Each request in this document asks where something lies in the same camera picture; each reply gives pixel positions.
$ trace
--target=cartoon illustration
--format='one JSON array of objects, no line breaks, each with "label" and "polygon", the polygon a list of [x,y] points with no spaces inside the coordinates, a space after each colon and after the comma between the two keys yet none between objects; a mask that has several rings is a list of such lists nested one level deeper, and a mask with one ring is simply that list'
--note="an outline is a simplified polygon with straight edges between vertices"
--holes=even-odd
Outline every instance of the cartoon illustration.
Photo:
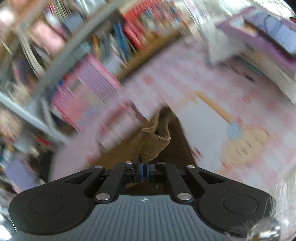
[{"label": "cartoon illustration", "polygon": [[172,107],[184,128],[196,163],[220,175],[250,167],[264,155],[271,137],[258,126],[244,125],[202,92]]},{"label": "cartoon illustration", "polygon": [[264,129],[240,127],[235,121],[230,123],[227,135],[229,139],[221,154],[221,162],[227,169],[250,165],[263,154],[265,145],[270,141],[270,136]]}]

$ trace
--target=wooden shelf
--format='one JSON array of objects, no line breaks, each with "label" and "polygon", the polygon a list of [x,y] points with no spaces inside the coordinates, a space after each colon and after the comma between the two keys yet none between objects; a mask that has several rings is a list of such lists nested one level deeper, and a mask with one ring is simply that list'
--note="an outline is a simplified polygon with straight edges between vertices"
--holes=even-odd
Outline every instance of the wooden shelf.
[{"label": "wooden shelf", "polygon": [[[17,38],[16,35],[14,35],[11,31],[7,34],[7,36],[5,37],[5,39],[3,39],[2,41],[8,46],[8,48],[11,50],[12,47],[12,42]],[[8,51],[6,50],[6,48],[2,45],[2,43],[0,42],[0,65],[2,63],[5,63],[5,57],[7,55],[10,55],[8,53]]]},{"label": "wooden shelf", "polygon": [[175,41],[181,36],[180,28],[169,33],[165,37],[159,37],[149,43],[143,52],[136,53],[131,61],[129,61],[124,69],[116,75],[116,78],[122,82],[126,77],[128,77],[132,72],[139,68],[144,62],[152,57],[152,55],[159,52],[164,47],[168,46],[170,43]]}]

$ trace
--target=blue book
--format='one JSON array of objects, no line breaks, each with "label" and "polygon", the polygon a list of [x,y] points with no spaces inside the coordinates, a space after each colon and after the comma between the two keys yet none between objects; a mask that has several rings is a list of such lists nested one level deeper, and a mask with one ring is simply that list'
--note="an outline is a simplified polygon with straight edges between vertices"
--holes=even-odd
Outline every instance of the blue book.
[{"label": "blue book", "polygon": [[105,58],[108,59],[111,56],[109,34],[104,35],[102,42],[104,44]]},{"label": "blue book", "polygon": [[126,58],[129,58],[131,56],[131,49],[123,33],[123,29],[120,21],[114,24],[114,32],[115,32],[115,38],[117,39],[119,47],[122,49]]}]

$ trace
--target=gray gripper base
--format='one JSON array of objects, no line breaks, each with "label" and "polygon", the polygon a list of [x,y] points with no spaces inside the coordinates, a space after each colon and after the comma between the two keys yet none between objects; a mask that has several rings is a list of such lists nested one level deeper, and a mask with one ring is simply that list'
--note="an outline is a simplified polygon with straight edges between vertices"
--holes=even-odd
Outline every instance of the gray gripper base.
[{"label": "gray gripper base", "polygon": [[66,232],[38,236],[17,232],[11,241],[229,241],[208,227],[190,205],[169,195],[125,196],[95,206],[89,218]]}]

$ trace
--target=pink striped surface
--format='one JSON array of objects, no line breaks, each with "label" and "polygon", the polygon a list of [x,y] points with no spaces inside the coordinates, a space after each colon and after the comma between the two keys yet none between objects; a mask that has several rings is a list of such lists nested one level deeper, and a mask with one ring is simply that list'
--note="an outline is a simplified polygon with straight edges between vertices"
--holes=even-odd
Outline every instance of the pink striped surface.
[{"label": "pink striped surface", "polygon": [[[240,125],[258,126],[269,134],[270,141],[261,155],[243,168],[225,169],[222,174],[270,190],[296,163],[296,106],[287,101],[269,79],[254,76],[240,63],[231,61],[229,65],[240,69],[240,73],[252,74],[255,83],[222,66],[208,68],[204,57],[200,44],[188,47],[179,40],[146,63],[125,82],[125,88],[118,90],[117,96],[109,99],[106,105],[100,106],[86,127],[58,152],[51,179],[87,167],[93,157],[101,155],[101,147],[108,150],[120,143],[141,125],[136,112],[149,119],[161,104],[167,103],[178,115],[180,109],[177,106],[186,105],[182,104],[184,98],[198,91]],[[196,162],[202,168],[220,172],[218,164],[215,165],[220,160],[197,157]]]}]

